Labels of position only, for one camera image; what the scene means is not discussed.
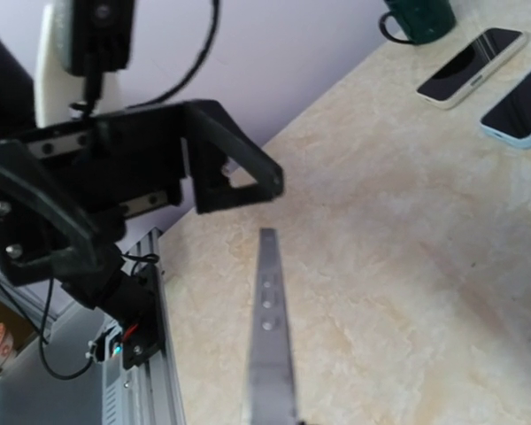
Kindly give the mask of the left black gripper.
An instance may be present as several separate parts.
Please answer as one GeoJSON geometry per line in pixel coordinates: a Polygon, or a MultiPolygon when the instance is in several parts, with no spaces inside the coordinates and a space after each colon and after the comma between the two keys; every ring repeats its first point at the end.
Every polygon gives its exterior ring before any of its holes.
{"type": "Polygon", "coordinates": [[[23,286],[98,272],[101,250],[124,235],[117,206],[144,198],[141,209],[126,212],[135,217],[181,205],[183,136],[197,213],[282,196],[281,166],[216,100],[134,108],[12,133],[0,143],[0,270],[7,280],[23,286]],[[224,174],[229,161],[254,182],[234,187],[224,174]]]}

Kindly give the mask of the black phone silver edge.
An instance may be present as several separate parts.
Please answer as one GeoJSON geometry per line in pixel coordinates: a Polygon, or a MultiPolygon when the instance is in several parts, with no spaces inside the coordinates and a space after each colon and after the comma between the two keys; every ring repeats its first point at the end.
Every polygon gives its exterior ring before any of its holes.
{"type": "Polygon", "coordinates": [[[243,424],[299,424],[289,315],[277,231],[259,231],[243,424]]]}

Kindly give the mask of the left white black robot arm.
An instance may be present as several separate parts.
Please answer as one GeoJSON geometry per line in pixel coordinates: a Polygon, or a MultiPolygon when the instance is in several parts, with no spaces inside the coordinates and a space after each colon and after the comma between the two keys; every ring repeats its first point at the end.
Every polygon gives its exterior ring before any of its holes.
{"type": "Polygon", "coordinates": [[[87,308],[138,322],[154,297],[123,272],[129,218],[182,202],[199,213],[280,197],[281,167],[214,99],[31,118],[32,80],[0,40],[0,269],[24,286],[48,278],[87,308]]]}

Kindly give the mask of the dark green cup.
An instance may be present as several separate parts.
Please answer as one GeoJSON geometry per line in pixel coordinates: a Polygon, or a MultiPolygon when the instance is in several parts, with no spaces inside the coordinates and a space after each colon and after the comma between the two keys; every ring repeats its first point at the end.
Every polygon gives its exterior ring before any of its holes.
{"type": "Polygon", "coordinates": [[[446,36],[457,25],[449,1],[442,0],[391,0],[385,1],[389,10],[378,22],[381,34],[393,43],[423,45],[446,36]],[[400,39],[392,35],[387,21],[394,19],[404,33],[400,39]]]}

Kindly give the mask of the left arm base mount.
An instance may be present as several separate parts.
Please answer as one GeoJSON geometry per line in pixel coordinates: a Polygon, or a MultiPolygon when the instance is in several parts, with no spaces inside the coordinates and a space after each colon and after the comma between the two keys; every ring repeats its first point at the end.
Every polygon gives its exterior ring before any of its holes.
{"type": "Polygon", "coordinates": [[[147,304],[126,324],[122,331],[123,367],[129,370],[147,363],[165,347],[160,272],[155,264],[144,266],[135,275],[147,304]]]}

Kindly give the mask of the front aluminium rail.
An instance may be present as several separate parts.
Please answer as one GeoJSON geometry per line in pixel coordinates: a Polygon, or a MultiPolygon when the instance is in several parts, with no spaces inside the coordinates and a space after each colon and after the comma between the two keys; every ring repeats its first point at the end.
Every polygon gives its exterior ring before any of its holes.
{"type": "Polygon", "coordinates": [[[144,316],[127,327],[106,319],[102,363],[103,424],[184,424],[172,335],[168,323],[165,269],[160,262],[129,260],[124,272],[140,279],[155,298],[144,316]]]}

